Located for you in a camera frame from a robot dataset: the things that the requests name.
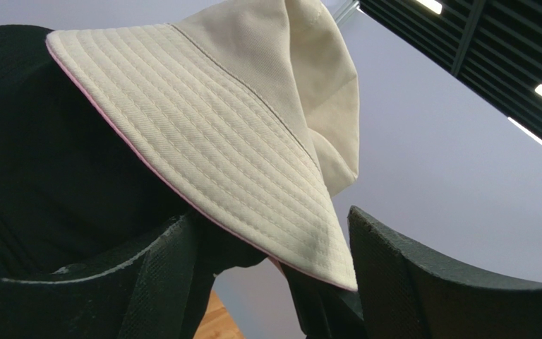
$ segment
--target wooden floor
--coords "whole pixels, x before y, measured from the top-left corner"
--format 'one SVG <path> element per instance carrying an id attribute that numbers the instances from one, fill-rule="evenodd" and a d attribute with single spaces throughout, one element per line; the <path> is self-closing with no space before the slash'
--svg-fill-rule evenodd
<path id="1" fill-rule="evenodd" d="M 215 291 L 194 339 L 245 339 Z"/>

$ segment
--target hat brim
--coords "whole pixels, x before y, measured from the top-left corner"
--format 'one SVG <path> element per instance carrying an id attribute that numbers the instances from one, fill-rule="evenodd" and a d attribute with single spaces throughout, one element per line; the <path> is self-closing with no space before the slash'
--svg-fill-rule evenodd
<path id="1" fill-rule="evenodd" d="M 47 46 L 194 208 L 282 263 L 357 289 L 319 167 L 271 107 L 174 26 L 56 31 Z"/>

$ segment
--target wall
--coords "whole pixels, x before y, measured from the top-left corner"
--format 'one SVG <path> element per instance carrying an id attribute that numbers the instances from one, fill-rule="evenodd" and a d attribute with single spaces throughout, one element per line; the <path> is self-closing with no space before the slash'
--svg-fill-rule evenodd
<path id="1" fill-rule="evenodd" d="M 163 23 L 217 2 L 0 0 L 0 24 Z M 362 13 L 342 32 L 363 93 L 361 174 L 335 198 L 344 231 L 358 205 L 459 260 L 542 281 L 542 147 Z M 248 339 L 304 338 L 287 284 L 267 261 L 223 273 L 215 289 Z"/>

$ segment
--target beige hat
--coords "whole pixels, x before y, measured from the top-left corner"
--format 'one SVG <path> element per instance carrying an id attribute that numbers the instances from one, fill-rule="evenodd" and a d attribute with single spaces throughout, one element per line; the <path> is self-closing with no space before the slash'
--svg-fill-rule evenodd
<path id="1" fill-rule="evenodd" d="M 52 56 L 144 163 L 278 261 L 356 290 L 331 196 L 359 174 L 359 85 L 320 0 L 55 31 Z"/>

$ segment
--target gray wall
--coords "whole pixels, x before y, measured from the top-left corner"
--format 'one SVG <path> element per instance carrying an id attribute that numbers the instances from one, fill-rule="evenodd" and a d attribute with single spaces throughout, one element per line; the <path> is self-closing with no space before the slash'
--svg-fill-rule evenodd
<path id="1" fill-rule="evenodd" d="M 0 0 L 0 24 L 163 23 L 217 2 Z M 542 281 L 542 147 L 362 13 L 342 31 L 363 93 L 361 174 L 335 198 L 344 231 L 358 205 L 459 260 Z M 248 339 L 304 337 L 287 284 L 267 261 L 223 273 L 215 289 Z"/>

